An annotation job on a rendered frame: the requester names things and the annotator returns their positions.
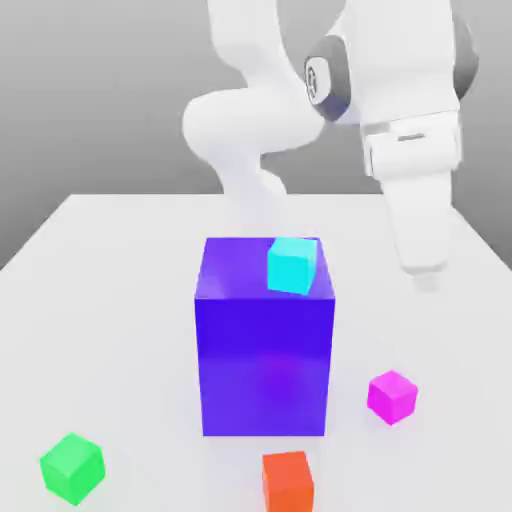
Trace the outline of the small orange cube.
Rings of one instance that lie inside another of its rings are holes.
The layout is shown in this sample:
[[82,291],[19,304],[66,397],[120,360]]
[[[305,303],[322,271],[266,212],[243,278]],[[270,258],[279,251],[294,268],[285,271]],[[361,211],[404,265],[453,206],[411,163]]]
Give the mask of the small orange cube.
[[303,451],[262,457],[266,512],[313,512],[314,482]]

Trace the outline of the large blue box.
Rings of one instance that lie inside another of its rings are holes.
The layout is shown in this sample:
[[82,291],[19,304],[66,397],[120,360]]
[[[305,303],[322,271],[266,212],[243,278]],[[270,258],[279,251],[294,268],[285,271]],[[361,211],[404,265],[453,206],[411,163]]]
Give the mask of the large blue box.
[[194,296],[206,436],[321,436],[335,313],[327,261],[306,296],[267,287],[270,238],[207,238]]

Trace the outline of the small cyan cube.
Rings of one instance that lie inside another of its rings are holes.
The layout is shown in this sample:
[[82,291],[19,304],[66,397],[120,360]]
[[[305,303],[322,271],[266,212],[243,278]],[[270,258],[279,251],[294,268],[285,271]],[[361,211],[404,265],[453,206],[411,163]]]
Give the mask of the small cyan cube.
[[267,253],[269,290],[306,296],[317,268],[316,239],[277,237]]

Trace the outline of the small magenta cube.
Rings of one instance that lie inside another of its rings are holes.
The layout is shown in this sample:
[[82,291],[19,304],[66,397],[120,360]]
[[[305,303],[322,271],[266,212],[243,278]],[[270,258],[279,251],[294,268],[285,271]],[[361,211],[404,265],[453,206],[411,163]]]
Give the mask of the small magenta cube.
[[388,425],[394,425],[415,410],[418,387],[390,370],[369,382],[367,407]]

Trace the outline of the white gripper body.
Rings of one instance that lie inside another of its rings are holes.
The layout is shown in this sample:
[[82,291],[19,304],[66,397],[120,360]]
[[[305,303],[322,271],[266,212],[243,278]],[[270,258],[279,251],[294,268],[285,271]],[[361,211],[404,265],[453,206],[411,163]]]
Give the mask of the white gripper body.
[[401,267],[411,275],[442,270],[449,257],[449,172],[380,182]]

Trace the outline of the small green cube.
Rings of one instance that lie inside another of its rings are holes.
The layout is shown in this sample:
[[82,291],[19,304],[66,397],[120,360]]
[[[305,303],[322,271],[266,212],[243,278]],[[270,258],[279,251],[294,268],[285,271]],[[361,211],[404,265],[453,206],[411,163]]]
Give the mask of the small green cube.
[[69,433],[40,458],[46,488],[71,505],[79,505],[105,478],[101,448]]

